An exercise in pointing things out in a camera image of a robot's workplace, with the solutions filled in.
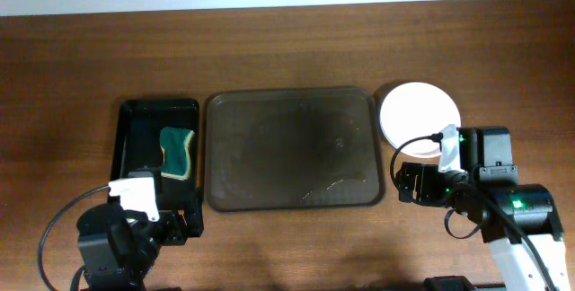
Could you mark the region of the pink plate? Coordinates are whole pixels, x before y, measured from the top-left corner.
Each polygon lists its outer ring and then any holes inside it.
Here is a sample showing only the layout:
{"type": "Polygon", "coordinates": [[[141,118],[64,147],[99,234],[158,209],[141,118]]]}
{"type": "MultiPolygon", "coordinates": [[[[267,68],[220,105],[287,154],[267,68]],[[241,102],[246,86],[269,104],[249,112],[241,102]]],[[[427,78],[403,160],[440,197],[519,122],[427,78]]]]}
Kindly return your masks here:
{"type": "Polygon", "coordinates": [[[424,82],[394,82],[378,94],[378,124],[394,148],[416,137],[462,125],[455,100],[443,89],[424,82]]]}

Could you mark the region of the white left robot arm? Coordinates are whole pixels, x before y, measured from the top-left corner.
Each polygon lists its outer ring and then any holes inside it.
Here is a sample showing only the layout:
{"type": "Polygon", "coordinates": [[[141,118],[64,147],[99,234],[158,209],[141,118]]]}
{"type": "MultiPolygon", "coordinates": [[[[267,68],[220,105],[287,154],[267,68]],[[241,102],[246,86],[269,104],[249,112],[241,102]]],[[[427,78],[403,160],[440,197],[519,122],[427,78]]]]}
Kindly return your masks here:
{"type": "Polygon", "coordinates": [[[183,246],[204,230],[201,190],[170,193],[157,222],[125,210],[119,200],[85,211],[77,220],[78,247],[90,290],[144,290],[163,247],[183,246]]]}

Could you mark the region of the green yellow sponge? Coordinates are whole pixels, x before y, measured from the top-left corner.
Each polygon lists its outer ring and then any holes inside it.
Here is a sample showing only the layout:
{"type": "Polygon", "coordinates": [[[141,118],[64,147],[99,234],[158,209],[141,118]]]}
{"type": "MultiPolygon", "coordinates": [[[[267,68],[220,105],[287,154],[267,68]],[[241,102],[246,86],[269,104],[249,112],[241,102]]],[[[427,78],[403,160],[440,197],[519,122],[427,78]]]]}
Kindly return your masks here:
{"type": "Polygon", "coordinates": [[[190,143],[195,133],[187,128],[165,127],[160,132],[163,163],[160,167],[165,178],[185,181],[191,174],[190,143]]]}

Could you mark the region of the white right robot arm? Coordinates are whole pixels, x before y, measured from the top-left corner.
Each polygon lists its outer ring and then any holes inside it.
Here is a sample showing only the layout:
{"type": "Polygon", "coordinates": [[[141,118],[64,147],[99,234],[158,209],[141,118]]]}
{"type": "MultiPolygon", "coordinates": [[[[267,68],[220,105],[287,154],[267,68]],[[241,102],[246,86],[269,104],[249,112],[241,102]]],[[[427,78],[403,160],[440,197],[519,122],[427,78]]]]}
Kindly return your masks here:
{"type": "Polygon", "coordinates": [[[437,164],[390,165],[399,200],[475,223],[507,290],[568,290],[563,227],[551,192],[522,185],[507,128],[449,125],[428,135],[437,164]]]}

